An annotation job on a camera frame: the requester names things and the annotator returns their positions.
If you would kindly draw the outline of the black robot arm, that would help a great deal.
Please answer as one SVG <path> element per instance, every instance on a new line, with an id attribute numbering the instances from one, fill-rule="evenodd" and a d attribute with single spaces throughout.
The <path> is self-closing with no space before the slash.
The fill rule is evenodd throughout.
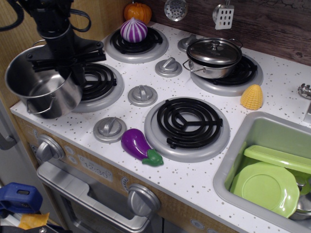
<path id="1" fill-rule="evenodd" d="M 52 70 L 64 78 L 72 76 L 77 85 L 84 85 L 85 66 L 104 61 L 104 45 L 101 41 L 83 39 L 75 31 L 69 17 L 85 12 L 71 8 L 70 0 L 21 0 L 23 9 L 35 20 L 39 35 L 46 45 L 35 49 L 26 58 L 36 72 Z"/>

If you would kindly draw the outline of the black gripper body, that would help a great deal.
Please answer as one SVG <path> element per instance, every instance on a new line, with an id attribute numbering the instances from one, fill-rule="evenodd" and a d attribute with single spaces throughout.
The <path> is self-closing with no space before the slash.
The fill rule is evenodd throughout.
<path id="1" fill-rule="evenodd" d="M 57 70 L 57 66 L 71 67 L 74 64 L 85 67 L 88 63 L 106 59 L 103 43 L 79 37 L 70 23 L 37 23 L 37 31 L 46 45 L 26 55 L 36 72 Z"/>

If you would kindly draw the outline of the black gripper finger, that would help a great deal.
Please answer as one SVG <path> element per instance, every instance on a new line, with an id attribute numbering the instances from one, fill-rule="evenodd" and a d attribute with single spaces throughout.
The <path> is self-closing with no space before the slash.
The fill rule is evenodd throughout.
<path id="1" fill-rule="evenodd" d="M 71 67 L 57 66 L 57 71 L 64 79 L 67 79 L 72 75 Z"/>
<path id="2" fill-rule="evenodd" d="M 85 70 L 82 64 L 74 64 L 70 67 L 72 78 L 76 85 L 84 85 L 85 83 Z"/>

